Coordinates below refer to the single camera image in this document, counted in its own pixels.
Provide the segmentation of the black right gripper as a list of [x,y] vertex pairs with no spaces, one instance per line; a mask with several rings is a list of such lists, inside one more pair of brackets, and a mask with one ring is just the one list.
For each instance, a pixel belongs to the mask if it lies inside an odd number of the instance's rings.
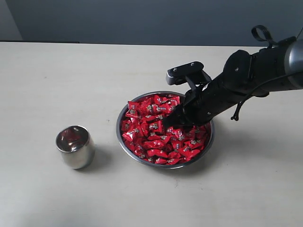
[[165,129],[182,126],[183,132],[190,132],[193,125],[203,125],[215,116],[236,105],[245,97],[244,93],[228,89],[224,75],[220,74],[205,85],[189,90],[182,105],[162,120]]

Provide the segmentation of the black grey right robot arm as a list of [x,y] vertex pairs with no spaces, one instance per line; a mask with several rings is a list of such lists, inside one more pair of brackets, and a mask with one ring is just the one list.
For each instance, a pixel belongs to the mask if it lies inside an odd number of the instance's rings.
[[267,47],[254,54],[236,51],[214,79],[198,61],[167,71],[169,85],[187,83],[190,89],[182,102],[163,119],[165,127],[204,125],[233,106],[236,110],[232,120],[237,121],[241,107],[252,97],[302,89],[302,40],[291,36],[276,42],[262,25],[253,27],[251,33],[257,41],[267,42]]

